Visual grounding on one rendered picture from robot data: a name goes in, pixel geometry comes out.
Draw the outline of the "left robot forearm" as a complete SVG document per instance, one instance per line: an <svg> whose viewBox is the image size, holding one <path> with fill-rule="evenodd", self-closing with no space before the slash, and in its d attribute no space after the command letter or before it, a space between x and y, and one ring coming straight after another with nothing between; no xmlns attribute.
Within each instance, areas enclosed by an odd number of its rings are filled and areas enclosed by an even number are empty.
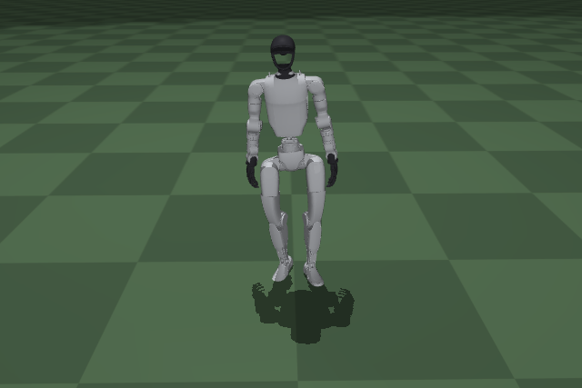
<svg viewBox="0 0 582 388"><path fill-rule="evenodd" d="M335 138L333 135L333 133L334 133L333 125L332 125L332 121L331 121L329 114L328 114L328 119L329 119L330 127L321 129L320 134L322 136L323 146L324 146L324 149L326 151L326 159L327 159L327 156L329 154L333 154L335 156L335 160L336 160L336 158L337 158L336 143L335 143Z"/></svg>

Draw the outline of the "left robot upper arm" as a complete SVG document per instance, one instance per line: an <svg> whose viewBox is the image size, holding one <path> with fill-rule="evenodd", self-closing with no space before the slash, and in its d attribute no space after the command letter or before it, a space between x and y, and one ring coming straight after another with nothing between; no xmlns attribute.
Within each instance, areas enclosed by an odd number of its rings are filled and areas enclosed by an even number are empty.
<svg viewBox="0 0 582 388"><path fill-rule="evenodd" d="M308 91L313 94L312 98L317 112L316 126L318 129L330 127L327 115L326 90L322 79L318 76L306 76Z"/></svg>

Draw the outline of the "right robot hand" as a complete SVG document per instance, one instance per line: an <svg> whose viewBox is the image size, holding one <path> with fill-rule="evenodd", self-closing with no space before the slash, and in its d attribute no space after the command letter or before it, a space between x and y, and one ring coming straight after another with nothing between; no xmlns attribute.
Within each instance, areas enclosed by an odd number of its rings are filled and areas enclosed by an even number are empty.
<svg viewBox="0 0 582 388"><path fill-rule="evenodd" d="M257 158L255 156L251 157L250 163L246 160L246 165L247 165L246 173L247 173L247 178L248 178L249 183L253 187L258 188L259 187L258 182L256 181L255 176L254 176L256 161L257 161Z"/></svg>

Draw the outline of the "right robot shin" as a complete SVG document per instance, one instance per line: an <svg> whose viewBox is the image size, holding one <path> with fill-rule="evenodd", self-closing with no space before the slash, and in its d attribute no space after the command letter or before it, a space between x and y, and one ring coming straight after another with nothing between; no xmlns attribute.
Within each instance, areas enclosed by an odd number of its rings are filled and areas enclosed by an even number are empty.
<svg viewBox="0 0 582 388"><path fill-rule="evenodd" d="M287 225L284 228L276 228L275 224L269 224L269 233L273 246L276 248L276 252L280 263L285 261L285 266L288 264L288 253L287 253L287 241L288 241L288 229ZM281 258L281 259L280 259Z"/></svg>

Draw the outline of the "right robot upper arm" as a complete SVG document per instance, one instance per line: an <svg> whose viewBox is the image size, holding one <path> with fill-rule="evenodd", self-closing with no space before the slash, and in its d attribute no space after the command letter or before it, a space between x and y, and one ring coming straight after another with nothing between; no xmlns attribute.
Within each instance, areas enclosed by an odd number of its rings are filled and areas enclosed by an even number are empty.
<svg viewBox="0 0 582 388"><path fill-rule="evenodd" d="M248 88L248 132L259 133L263 127L263 121L260 120L261 103L260 97L264 93L264 79L254 80Z"/></svg>

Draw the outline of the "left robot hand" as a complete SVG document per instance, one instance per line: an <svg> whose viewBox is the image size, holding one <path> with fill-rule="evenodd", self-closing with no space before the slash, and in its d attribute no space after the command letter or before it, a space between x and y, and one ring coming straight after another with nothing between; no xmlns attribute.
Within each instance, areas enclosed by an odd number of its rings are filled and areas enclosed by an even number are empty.
<svg viewBox="0 0 582 388"><path fill-rule="evenodd" d="M336 175L337 175L337 162L338 162L338 158L336 158L335 160L335 156L333 154L329 154L327 156L327 163L330 164L331 166L331 177L328 178L328 185L326 187L331 187L332 185L334 185L335 181L336 181Z"/></svg>

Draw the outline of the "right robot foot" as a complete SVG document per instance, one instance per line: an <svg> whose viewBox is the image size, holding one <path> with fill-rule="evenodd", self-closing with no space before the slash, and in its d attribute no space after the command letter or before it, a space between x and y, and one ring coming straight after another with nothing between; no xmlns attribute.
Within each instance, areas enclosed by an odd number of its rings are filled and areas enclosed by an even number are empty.
<svg viewBox="0 0 582 388"><path fill-rule="evenodd" d="M277 267L274 275L273 275L273 281L276 282L280 282L283 281L289 273L289 270L291 268L291 266L293 265L293 259L291 256L288 256L288 264L285 266L285 261L282 264L279 264L279 266Z"/></svg>

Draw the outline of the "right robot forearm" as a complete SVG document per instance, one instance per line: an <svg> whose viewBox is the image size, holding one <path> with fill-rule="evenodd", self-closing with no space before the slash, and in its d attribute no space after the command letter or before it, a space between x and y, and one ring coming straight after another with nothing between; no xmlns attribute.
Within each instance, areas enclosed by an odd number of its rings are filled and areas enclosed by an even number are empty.
<svg viewBox="0 0 582 388"><path fill-rule="evenodd" d="M253 156L255 156L257 158L257 161L258 161L258 149L259 149L260 133L248 132L248 130L247 130L248 120L246 122L246 139L247 139L247 143L246 143L246 150L247 150L246 159L250 163L250 159Z"/></svg>

